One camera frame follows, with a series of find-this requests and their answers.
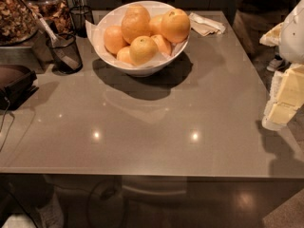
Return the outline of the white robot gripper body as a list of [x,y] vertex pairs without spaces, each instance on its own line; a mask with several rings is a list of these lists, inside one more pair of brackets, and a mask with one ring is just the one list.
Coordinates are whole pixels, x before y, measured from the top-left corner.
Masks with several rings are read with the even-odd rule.
[[304,64],[304,0],[300,0],[283,22],[279,53],[291,63]]

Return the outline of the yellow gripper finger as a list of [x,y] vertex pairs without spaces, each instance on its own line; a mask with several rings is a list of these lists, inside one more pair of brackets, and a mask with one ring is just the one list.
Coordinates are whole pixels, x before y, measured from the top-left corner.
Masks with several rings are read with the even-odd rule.
[[259,39],[259,42],[267,47],[279,46],[282,26],[282,23],[279,23],[274,26],[272,29],[262,35],[262,37]]
[[262,119],[262,126],[278,131],[304,105],[304,66],[291,64],[284,72],[276,71]]

